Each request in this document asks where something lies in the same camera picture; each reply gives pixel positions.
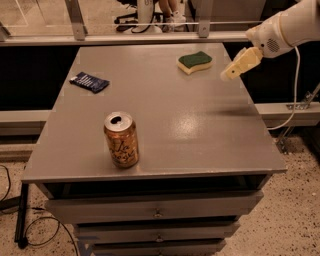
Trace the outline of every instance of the cabinet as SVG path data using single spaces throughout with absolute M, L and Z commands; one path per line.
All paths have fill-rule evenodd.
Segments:
M 211 69 L 177 68 L 200 50 L 213 57 Z M 286 170 L 240 79 L 220 81 L 229 61 L 222 44 L 81 48 L 23 182 L 38 185 L 46 209 L 95 255 L 221 250 L 263 185 Z M 93 95 L 69 84 L 81 71 L 110 85 Z M 104 118 L 119 110 L 136 121 L 140 147 L 139 162 L 124 170 L 103 134 Z

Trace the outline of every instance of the speckled floor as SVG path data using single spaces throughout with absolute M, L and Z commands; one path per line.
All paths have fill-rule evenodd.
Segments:
M 5 152 L 5 147 L 0 148 L 0 152 Z M 274 175 L 269 180 L 263 189 L 263 200 L 249 215 L 240 218 L 240 228 L 227 239 L 227 245 L 217 256 L 320 255 L 320 157 L 298 135 L 288 139 L 287 147 L 289 154 L 283 158 L 288 172 Z M 25 162 L 0 161 L 0 164 L 8 167 L 12 180 L 8 198 L 19 195 Z M 4 196 L 7 184 L 2 168 L 0 198 Z M 45 200 L 37 187 L 31 185 L 26 225 L 41 216 L 50 216 L 47 212 L 31 209 L 43 207 Z M 1 256 L 76 255 L 71 239 L 62 227 L 48 244 L 19 249 L 14 243 L 16 218 L 17 213 L 0 215 Z M 56 230 L 57 223 L 46 219 L 30 228 L 27 237 L 30 243 L 38 244 Z

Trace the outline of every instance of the drawer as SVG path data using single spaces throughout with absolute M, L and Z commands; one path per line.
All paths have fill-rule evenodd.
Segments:
M 46 209 L 65 224 L 238 216 L 262 197 L 262 191 L 236 191 L 49 200 Z
M 164 243 L 130 243 L 94 245 L 96 256 L 188 256 L 208 255 L 221 251 L 224 240 L 187 240 Z
M 74 235 L 86 244 L 124 242 L 165 242 L 172 240 L 230 237 L 239 228 L 238 222 L 203 219 L 138 221 L 75 227 Z

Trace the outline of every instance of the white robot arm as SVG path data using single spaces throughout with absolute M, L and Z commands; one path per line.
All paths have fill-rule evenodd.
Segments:
M 275 58 L 295 46 L 320 41 L 320 0 L 302 0 L 246 31 L 254 47 L 243 49 L 221 73 L 228 81 L 259 65 L 262 57 Z

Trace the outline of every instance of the yellow sponge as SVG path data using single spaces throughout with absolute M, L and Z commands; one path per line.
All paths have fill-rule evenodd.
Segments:
M 212 58 L 200 51 L 180 57 L 177 65 L 182 71 L 190 75 L 193 72 L 210 68 L 212 66 Z

